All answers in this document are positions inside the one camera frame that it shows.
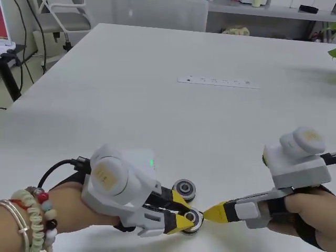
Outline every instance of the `silver bangle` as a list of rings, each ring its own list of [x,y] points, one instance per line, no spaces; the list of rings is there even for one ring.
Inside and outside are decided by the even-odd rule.
[[[6,208],[14,217],[17,225],[19,226],[19,234],[23,235],[24,241],[25,241],[25,252],[29,252],[30,249],[30,242],[29,238],[27,235],[27,231],[29,230],[29,227],[27,226],[25,219],[22,217],[20,212],[16,209],[16,207],[13,205],[12,202],[7,201],[7,200],[1,200],[0,201],[0,206],[3,206]]]

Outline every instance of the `bracelet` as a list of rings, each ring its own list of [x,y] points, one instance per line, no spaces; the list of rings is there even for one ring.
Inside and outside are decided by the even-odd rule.
[[[4,208],[6,208],[14,217],[17,225],[19,226],[19,234],[23,235],[24,241],[25,241],[25,252],[29,252],[29,247],[30,247],[30,243],[29,243],[29,238],[27,235],[27,231],[29,229],[29,227],[27,226],[24,218],[22,217],[22,215],[20,214],[20,212],[16,209],[16,207],[10,202],[10,201],[6,201],[6,200],[2,200],[0,201],[0,205],[3,206]]]
[[[20,200],[28,207],[29,220],[31,221],[31,229],[33,238],[31,243],[31,252],[40,252],[44,243],[44,227],[42,224],[42,216],[38,203],[35,198],[26,190],[19,190],[13,194],[12,199]]]
[[[22,203],[22,201],[20,201],[20,200],[16,200],[16,199],[10,199],[10,200],[8,200],[8,201],[10,201],[10,202],[12,202],[12,203],[15,203],[16,205],[18,205],[21,209],[23,209],[23,210],[25,210],[25,211],[27,211],[28,210],[28,207],[27,206],[25,206],[23,203]]]
[[[41,204],[41,209],[44,212],[44,217],[46,219],[46,239],[44,245],[48,248],[51,247],[56,240],[58,224],[56,220],[57,212],[51,205],[49,194],[42,188],[34,189],[33,195]]]

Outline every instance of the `cable on floor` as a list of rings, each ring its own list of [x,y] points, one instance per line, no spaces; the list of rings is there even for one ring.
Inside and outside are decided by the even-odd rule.
[[[34,19],[35,19],[35,21],[36,21],[36,23],[37,23],[37,25],[38,25],[38,27],[40,28],[40,31],[41,31],[42,41],[43,41],[43,51],[44,51],[44,60],[43,60],[43,61],[44,61],[44,62],[43,62],[44,67],[43,67],[43,74],[45,74],[45,73],[46,73],[46,68],[47,68],[47,48],[46,48],[46,38],[45,38],[45,36],[44,36],[44,32],[43,32],[41,23],[40,23],[40,21],[38,20],[36,14],[35,14],[35,12],[34,12],[34,9],[33,9],[32,5],[30,4],[29,0],[26,0],[26,1],[27,1],[27,4],[28,4],[28,6],[29,6],[30,11],[31,11],[32,15],[34,16]]]
[[[30,80],[31,82],[34,84],[34,80],[32,78],[32,75],[29,71],[29,68],[27,66],[27,63],[25,62],[25,55],[26,55],[26,48],[27,48],[27,28],[26,28],[26,24],[25,24],[25,21],[23,19],[23,15],[22,15],[22,11],[21,11],[21,8],[20,8],[20,5],[18,4],[17,0],[14,0],[18,10],[19,10],[19,13],[20,13],[20,17],[21,17],[21,21],[22,21],[22,25],[23,25],[23,29],[25,30],[25,45],[24,45],[24,49],[23,49],[23,61],[24,61],[24,64],[27,68],[27,72],[29,74],[29,77],[30,77]],[[22,87],[23,87],[23,82],[20,84],[20,88],[19,88],[19,91],[21,92],[22,91]]]

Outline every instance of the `white table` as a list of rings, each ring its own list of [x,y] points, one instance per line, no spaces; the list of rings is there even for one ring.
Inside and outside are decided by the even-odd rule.
[[[100,24],[0,117],[0,198],[37,184],[60,160],[90,157],[106,142],[151,147],[162,184],[192,180],[193,205],[200,210],[269,190],[271,177],[261,161],[265,143],[308,125],[336,151],[332,48]],[[261,90],[177,83],[185,75],[242,78]],[[70,166],[60,168],[46,187],[71,173]],[[317,250],[244,223],[205,223],[194,237],[148,239],[92,227],[58,236],[55,251]]]

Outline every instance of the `green leaf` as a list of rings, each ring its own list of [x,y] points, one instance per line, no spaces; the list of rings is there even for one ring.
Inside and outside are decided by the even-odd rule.
[[[332,58],[336,58],[336,48],[328,52]]]
[[[330,23],[329,28],[336,30],[336,23]]]

